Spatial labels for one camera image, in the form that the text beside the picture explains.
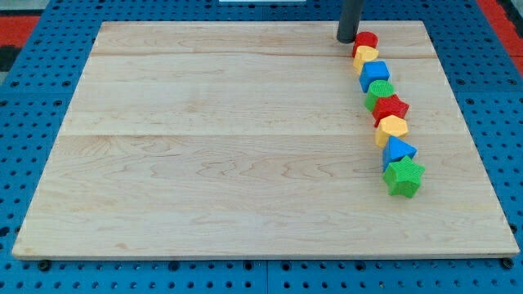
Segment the grey cylindrical robot arm rod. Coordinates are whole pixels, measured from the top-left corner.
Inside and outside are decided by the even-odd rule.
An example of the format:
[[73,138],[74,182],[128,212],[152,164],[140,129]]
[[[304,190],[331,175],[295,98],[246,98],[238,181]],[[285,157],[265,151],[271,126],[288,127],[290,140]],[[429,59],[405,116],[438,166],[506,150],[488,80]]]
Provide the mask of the grey cylindrical robot arm rod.
[[363,8],[364,0],[342,0],[336,35],[339,42],[349,44],[355,41]]

